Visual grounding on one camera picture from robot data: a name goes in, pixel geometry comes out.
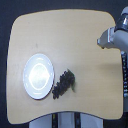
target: wooden table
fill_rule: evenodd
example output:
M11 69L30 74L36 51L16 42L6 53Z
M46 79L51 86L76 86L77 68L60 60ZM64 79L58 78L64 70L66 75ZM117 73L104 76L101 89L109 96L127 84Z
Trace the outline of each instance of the wooden table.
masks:
M62 111L120 118L123 113L120 51L97 46L97 38L112 26L114 20L108 13L89 10L46 11L16 19L7 61L9 122L25 123ZM67 68L75 74L75 93L68 89L57 100L53 100L51 92L42 100L34 100L26 93L23 70L36 53L50 58L55 71L54 84Z

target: dark grapes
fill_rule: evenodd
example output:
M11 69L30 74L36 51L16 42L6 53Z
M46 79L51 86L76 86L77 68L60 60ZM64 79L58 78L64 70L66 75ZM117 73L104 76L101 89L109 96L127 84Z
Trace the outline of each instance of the dark grapes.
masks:
M69 87L72 87L73 89L74 83L75 83L74 74L70 70L65 71L60 76L60 82L57 82L56 86L54 86L54 89L52 90L53 99L56 99L56 98L58 99L59 95L62 96Z

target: black floor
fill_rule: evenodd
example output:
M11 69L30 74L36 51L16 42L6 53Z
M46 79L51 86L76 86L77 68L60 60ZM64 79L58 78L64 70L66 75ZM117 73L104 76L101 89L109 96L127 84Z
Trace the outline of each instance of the black floor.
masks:
M117 21L128 0L0 0L0 128L28 128L11 125L6 112L6 66L11 27L23 14L55 9L90 9L109 12ZM105 128L125 128L126 113L120 120L104 121Z

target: grape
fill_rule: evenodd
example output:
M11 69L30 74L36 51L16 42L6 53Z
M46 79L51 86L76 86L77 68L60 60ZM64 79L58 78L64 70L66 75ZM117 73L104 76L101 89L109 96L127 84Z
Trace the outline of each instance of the grape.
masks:
M53 99L58 99L59 95L62 96L69 87L74 85L74 83L74 74L70 70L64 71L64 74L60 76L60 82L57 82L56 86L54 86L54 89L52 90Z

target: white plate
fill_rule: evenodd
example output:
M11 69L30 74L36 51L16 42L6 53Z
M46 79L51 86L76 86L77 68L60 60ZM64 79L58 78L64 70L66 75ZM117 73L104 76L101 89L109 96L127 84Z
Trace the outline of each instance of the white plate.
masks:
M47 56L35 54L28 60L24 68L23 82L25 90L32 98L44 98L52 88L53 79L53 66Z

